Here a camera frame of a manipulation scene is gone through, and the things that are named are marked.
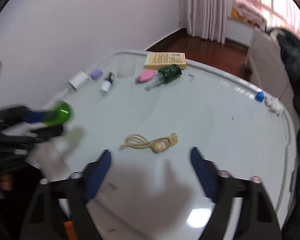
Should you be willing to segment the small white blue bottle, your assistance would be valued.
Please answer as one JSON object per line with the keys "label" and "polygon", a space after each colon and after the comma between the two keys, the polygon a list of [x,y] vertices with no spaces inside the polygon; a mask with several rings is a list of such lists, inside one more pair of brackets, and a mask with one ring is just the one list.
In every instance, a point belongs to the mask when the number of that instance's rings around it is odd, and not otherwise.
{"label": "small white blue bottle", "polygon": [[113,72],[109,72],[108,76],[105,78],[100,88],[100,93],[102,96],[108,95],[108,93],[111,91],[114,80],[115,74]]}

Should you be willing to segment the dark green dropper bottle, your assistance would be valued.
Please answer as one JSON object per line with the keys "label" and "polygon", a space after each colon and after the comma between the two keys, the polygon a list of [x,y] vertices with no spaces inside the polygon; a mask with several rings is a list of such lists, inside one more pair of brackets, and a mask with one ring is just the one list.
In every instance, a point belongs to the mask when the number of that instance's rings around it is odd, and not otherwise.
{"label": "dark green dropper bottle", "polygon": [[182,75],[182,70],[177,64],[171,64],[166,67],[162,67],[157,71],[157,74],[151,79],[148,85],[145,87],[146,91],[149,91],[159,85],[168,84],[173,80],[179,78]]}

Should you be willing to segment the purple square case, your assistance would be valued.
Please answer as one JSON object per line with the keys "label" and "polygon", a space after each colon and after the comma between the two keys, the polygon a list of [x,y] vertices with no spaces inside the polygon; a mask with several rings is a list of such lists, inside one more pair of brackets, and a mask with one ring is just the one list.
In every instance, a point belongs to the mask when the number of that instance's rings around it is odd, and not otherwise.
{"label": "purple square case", "polygon": [[90,77],[92,80],[97,80],[99,79],[101,76],[103,75],[102,70],[100,69],[94,69],[93,71],[91,71],[90,73]]}

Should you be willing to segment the crumpled white tissue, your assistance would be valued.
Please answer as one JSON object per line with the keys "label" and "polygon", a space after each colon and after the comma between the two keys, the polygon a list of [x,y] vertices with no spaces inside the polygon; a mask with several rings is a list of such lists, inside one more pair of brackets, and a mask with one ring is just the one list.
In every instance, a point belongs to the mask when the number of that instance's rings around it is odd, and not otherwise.
{"label": "crumpled white tissue", "polygon": [[269,110],[277,116],[280,116],[283,113],[284,106],[279,102],[278,98],[267,98],[265,104]]}

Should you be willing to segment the small blue block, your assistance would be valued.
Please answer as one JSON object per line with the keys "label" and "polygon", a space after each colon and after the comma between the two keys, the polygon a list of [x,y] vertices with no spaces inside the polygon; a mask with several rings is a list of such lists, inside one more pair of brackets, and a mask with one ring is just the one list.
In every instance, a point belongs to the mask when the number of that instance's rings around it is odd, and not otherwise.
{"label": "small blue block", "polygon": [[264,101],[264,92],[258,91],[255,95],[255,100],[258,102],[263,102]]}

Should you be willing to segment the pink oval case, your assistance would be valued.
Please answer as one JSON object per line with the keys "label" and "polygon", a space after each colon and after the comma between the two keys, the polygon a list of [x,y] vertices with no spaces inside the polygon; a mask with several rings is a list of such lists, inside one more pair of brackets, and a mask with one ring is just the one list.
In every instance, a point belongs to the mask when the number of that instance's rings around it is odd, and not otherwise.
{"label": "pink oval case", "polygon": [[155,77],[157,72],[152,69],[146,69],[144,70],[136,79],[135,83],[144,83],[149,80],[151,80],[153,77]]}

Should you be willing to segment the folded pink quilt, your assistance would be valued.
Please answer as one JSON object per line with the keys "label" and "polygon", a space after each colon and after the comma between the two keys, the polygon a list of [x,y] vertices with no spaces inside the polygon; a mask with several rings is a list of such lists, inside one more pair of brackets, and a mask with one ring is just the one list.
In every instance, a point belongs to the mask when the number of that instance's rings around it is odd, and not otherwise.
{"label": "folded pink quilt", "polygon": [[244,2],[238,2],[231,10],[231,16],[244,23],[264,28],[267,26],[267,20],[262,13],[253,5]]}

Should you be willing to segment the yellow cardboard box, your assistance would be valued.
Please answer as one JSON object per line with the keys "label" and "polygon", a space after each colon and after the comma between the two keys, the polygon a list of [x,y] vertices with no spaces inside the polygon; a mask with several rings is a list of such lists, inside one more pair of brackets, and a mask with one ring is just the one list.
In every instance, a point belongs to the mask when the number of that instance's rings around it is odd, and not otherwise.
{"label": "yellow cardboard box", "polygon": [[184,53],[149,53],[146,57],[144,68],[159,70],[162,67],[166,67],[172,64],[176,64],[181,70],[186,69],[186,58]]}

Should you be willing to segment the green transparent bottle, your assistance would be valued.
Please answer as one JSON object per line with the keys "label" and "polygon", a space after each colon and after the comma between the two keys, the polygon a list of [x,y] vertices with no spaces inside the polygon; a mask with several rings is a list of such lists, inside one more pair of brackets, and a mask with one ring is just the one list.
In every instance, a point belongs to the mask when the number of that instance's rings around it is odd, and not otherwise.
{"label": "green transparent bottle", "polygon": [[72,107],[65,101],[57,101],[54,108],[47,111],[43,123],[47,126],[63,125],[72,117]]}

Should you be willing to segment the pink patterned curtain left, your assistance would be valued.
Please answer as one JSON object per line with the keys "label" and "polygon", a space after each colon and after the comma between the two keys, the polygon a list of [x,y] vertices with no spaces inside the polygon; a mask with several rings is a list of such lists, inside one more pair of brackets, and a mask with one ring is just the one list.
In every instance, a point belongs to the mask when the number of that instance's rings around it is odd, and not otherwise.
{"label": "pink patterned curtain left", "polygon": [[224,44],[234,0],[187,0],[186,29],[192,37]]}

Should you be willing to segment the white plastic storage box lid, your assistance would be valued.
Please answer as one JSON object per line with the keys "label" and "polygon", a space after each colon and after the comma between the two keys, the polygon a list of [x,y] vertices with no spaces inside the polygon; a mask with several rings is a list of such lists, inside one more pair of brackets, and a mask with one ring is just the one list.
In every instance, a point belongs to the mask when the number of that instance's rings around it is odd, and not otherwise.
{"label": "white plastic storage box lid", "polygon": [[91,69],[113,72],[111,91],[88,81],[64,90],[73,116],[65,135],[41,144],[34,162],[49,180],[65,179],[111,152],[111,167],[87,208],[104,239],[198,239],[214,204],[205,197],[190,150],[236,178],[262,179],[280,224],[288,213],[295,129],[255,100],[258,88],[188,61],[181,77],[149,91],[135,83],[145,51],[117,51]]}

